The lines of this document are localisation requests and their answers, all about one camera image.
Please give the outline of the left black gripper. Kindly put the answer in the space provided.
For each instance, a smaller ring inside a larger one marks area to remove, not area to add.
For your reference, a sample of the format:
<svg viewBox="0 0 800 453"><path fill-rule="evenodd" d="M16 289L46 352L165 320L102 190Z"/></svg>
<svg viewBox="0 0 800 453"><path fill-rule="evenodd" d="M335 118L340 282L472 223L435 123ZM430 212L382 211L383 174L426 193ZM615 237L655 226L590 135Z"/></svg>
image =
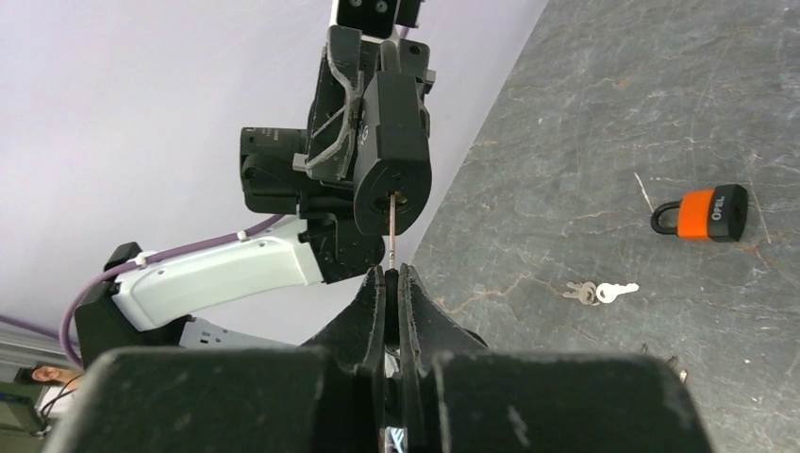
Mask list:
<svg viewBox="0 0 800 453"><path fill-rule="evenodd" d="M326 32L308 114L306 157L294 165L296 171L324 186L353 186L361 102L380 70L381 43L342 25L332 25Z"/></svg>

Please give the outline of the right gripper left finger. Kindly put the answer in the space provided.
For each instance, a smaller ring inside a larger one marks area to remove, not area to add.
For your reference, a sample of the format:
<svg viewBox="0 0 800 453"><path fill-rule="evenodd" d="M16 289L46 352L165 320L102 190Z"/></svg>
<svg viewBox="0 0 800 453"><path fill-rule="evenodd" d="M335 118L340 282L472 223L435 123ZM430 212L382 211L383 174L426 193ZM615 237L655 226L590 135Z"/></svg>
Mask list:
<svg viewBox="0 0 800 453"><path fill-rule="evenodd" d="M386 279L296 347L117 347L88 368L48 452L379 452Z"/></svg>

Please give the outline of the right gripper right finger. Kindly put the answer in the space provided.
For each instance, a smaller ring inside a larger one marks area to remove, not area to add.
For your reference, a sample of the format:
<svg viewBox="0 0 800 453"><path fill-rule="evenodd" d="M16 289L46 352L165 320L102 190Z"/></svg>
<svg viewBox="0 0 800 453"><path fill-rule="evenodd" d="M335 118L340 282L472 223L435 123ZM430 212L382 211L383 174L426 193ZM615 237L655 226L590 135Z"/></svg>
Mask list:
<svg viewBox="0 0 800 453"><path fill-rule="evenodd" d="M709 452L692 397L636 353L497 352L397 279L409 452Z"/></svg>

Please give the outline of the black Kaijing padlock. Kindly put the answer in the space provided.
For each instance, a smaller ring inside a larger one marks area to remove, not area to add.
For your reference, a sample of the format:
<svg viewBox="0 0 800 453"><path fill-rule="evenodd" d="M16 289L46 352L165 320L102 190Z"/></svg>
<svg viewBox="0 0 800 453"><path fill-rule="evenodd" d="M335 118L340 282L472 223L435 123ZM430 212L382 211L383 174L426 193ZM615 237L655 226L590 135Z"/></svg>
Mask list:
<svg viewBox="0 0 800 453"><path fill-rule="evenodd" d="M362 98L353 175L353 211L361 234L388 234L392 193L398 196L398 234L419 219L432 187L429 127L416 78L377 72Z"/></svg>

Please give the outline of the black-head key set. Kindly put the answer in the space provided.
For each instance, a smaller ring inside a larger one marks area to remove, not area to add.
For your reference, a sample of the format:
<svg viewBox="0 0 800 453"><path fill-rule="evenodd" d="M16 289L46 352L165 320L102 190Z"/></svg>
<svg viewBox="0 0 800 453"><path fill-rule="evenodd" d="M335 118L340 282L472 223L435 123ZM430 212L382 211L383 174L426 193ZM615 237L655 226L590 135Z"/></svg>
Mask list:
<svg viewBox="0 0 800 453"><path fill-rule="evenodd" d="M389 254L389 268L396 268L396 202L397 192L391 192L389 195L389 220L388 220L388 254Z"/></svg>

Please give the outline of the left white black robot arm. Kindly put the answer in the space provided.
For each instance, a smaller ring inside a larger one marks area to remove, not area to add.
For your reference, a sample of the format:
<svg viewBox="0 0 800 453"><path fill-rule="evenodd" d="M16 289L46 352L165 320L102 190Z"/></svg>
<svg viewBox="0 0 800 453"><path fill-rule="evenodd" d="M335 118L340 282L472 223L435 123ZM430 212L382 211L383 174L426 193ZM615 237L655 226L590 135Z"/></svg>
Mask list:
<svg viewBox="0 0 800 453"><path fill-rule="evenodd" d="M431 192L429 59L424 43L331 26L306 126L242 129L244 203L264 220L168 250L120 245L64 316L67 357L87 367L118 347L215 344L200 310L391 259Z"/></svg>

